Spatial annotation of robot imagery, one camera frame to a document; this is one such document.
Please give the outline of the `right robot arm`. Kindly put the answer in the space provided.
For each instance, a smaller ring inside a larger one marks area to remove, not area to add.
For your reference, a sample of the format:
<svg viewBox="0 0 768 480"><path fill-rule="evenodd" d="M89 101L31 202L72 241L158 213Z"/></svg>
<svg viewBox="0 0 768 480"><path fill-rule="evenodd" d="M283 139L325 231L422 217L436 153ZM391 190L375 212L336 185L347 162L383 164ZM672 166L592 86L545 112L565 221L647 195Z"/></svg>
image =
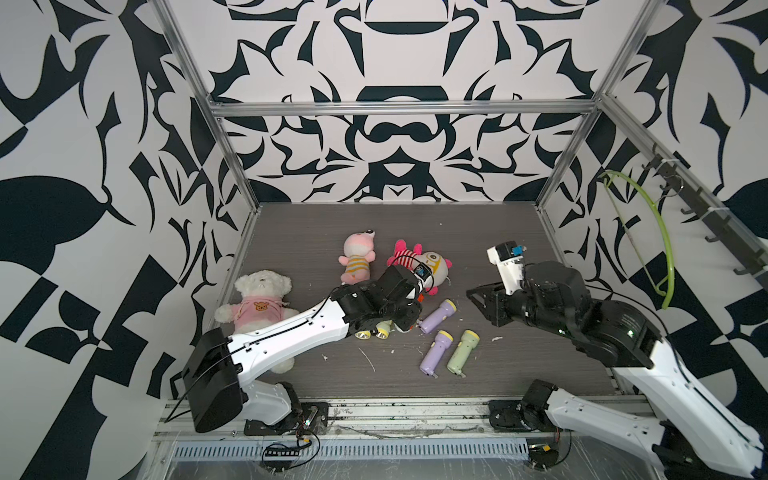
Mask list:
<svg viewBox="0 0 768 480"><path fill-rule="evenodd" d="M570 430L630 453L668 479L764 479L761 432L696 379L673 345L636 307L596 300L581 274L556 261L497 265L501 281L466 296L493 325L522 322L571 342L636 387L655 408L641 417L536 380L514 414L528 430Z"/></svg>

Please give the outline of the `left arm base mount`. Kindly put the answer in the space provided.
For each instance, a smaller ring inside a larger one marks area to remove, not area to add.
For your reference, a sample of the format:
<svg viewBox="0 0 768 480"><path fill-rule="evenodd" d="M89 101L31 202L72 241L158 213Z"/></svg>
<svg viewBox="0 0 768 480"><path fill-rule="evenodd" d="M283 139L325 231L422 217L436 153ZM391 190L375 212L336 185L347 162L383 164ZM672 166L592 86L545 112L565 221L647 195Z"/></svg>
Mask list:
<svg viewBox="0 0 768 480"><path fill-rule="evenodd" d="M330 404L301 401L289 382L255 382L246 394L242 410L246 436L317 433L327 427Z"/></svg>

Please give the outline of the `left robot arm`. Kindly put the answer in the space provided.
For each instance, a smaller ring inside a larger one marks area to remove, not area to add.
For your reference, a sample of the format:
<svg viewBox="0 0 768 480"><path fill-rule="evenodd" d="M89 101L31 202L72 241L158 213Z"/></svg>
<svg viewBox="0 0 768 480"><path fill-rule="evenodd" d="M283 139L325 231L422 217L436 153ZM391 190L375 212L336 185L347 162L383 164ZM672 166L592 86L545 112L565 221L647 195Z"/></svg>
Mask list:
<svg viewBox="0 0 768 480"><path fill-rule="evenodd" d="M195 432L217 430L237 417L275 431L293 429L302 411L293 387L268 384L260 376L301 353L372 331L382 322L410 330L431 279L425 267L391 265L378 279L337 286L318 305L262 331L206 332L182 370L182 398Z"/></svg>

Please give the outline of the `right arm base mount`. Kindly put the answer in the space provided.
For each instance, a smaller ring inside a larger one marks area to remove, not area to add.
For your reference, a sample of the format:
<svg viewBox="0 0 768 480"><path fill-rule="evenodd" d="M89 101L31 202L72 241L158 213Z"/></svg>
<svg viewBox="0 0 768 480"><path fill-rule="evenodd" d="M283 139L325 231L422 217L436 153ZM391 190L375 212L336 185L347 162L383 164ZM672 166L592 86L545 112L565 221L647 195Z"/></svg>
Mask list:
<svg viewBox="0 0 768 480"><path fill-rule="evenodd" d="M553 383L534 380L520 400L491 400L489 423L495 432L554 433L559 425L551 413L573 398Z"/></svg>

